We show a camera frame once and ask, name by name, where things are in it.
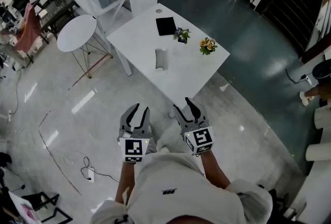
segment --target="dark green floor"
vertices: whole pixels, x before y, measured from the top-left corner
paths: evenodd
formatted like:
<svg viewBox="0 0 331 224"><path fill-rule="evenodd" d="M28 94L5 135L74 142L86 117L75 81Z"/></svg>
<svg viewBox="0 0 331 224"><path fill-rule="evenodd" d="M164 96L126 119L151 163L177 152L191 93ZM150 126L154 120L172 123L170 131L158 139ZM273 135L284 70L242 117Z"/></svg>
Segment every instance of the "dark green floor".
<svg viewBox="0 0 331 224"><path fill-rule="evenodd" d="M230 52L219 68L224 76L266 119L304 173L305 150L319 142L313 125L318 99L304 107L299 91L310 86L293 84L289 70L298 80L322 61L318 57L303 66L285 36L264 17L249 7L249 0L158 0L199 27Z"/></svg>

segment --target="gray floor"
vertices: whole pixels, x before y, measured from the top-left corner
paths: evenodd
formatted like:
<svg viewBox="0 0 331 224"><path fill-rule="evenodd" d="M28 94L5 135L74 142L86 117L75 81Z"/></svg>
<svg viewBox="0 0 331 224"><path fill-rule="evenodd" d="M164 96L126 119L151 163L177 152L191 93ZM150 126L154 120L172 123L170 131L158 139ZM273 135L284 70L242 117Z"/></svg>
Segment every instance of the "gray floor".
<svg viewBox="0 0 331 224"><path fill-rule="evenodd" d="M58 50L54 38L50 40L35 63L21 72L18 110L10 123L0 126L0 143L8 142L3 148L12 156L11 168L27 185L17 195L42 190L49 195L59 193L59 206L74 218L73 223L88 223L98 204L115 197L117 183L98 175L94 183L86 180L80 172L83 157L87 155L99 173L119 178L122 157L116 137L119 118L129 106L141 103L133 125L149 106L159 142L168 142L173 151L185 150L185 144L176 120L168 117L172 103L136 69L128 77L115 56L92 79L82 78L72 86L81 69L71 54ZM5 68L2 74L7 78L0 81L0 111L6 114L16 108L19 73ZM244 178L267 189L276 187L280 194L290 189L293 197L300 187L292 188L293 180L303 180L294 160L238 91L231 85L220 89L226 84L216 73L195 97L208 111L216 135L213 151L221 168L230 180ZM87 95L92 95L90 100L73 113ZM22 185L10 172L6 172L5 183L9 190ZM38 214L43 218L50 210Z"/></svg>
<svg viewBox="0 0 331 224"><path fill-rule="evenodd" d="M159 0L168 8L215 38L230 52L218 72L263 116L280 138L300 169L311 164L304 158L306 147L319 142L313 125L314 99L304 107L299 91L307 82L294 85L285 74L298 80L311 73L317 57L305 66L285 36L249 7L248 0Z"/></svg>

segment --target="black square object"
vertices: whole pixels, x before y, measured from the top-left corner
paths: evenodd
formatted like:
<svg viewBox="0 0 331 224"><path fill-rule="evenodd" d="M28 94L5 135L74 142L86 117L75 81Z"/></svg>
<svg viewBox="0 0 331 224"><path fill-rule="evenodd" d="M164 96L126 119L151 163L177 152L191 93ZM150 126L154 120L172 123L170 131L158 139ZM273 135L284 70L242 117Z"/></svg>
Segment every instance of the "black square object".
<svg viewBox="0 0 331 224"><path fill-rule="evenodd" d="M157 18L156 25L160 36L173 35L177 30L173 17Z"/></svg>
<svg viewBox="0 0 331 224"><path fill-rule="evenodd" d="M212 148L212 144L207 145L207 146L203 146L203 147L198 147L197 154L198 153L209 151L211 148Z"/></svg>
<svg viewBox="0 0 331 224"><path fill-rule="evenodd" d="M185 138L185 142L190 147L191 151L193 151L194 147L193 147L191 141L189 141L187 137Z"/></svg>
<svg viewBox="0 0 331 224"><path fill-rule="evenodd" d="M126 140L125 155L143 155L141 140Z"/></svg>
<svg viewBox="0 0 331 224"><path fill-rule="evenodd" d="M195 131L193 132L193 135L197 146L210 143L212 141L208 128Z"/></svg>
<svg viewBox="0 0 331 224"><path fill-rule="evenodd" d="M141 161L143 157L125 157L126 162L137 162Z"/></svg>

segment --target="dark table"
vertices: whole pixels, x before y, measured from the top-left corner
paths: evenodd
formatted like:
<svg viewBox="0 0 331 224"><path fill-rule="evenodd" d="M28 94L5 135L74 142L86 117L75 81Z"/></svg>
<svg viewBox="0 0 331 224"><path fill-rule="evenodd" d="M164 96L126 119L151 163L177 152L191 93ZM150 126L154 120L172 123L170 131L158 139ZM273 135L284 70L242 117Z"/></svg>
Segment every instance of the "dark table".
<svg viewBox="0 0 331 224"><path fill-rule="evenodd" d="M44 10L47 13L40 18L40 30L52 33L57 38L57 33L61 28L57 22L65 15L74 18L72 7L75 5L74 0L54 0L50 2Z"/></svg>

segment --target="white marker cube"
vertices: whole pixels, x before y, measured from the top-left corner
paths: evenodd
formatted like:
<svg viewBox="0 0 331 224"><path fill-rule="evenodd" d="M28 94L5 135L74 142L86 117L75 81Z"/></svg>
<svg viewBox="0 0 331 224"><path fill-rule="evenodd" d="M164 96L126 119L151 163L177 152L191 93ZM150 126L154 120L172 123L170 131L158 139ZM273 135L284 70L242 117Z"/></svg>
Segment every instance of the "white marker cube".
<svg viewBox="0 0 331 224"><path fill-rule="evenodd" d="M209 151L212 149L215 141L213 128L210 126L186 132L184 134L184 141L192 150L193 154Z"/></svg>
<svg viewBox="0 0 331 224"><path fill-rule="evenodd" d="M120 138L123 161L139 162L145 156L149 139Z"/></svg>

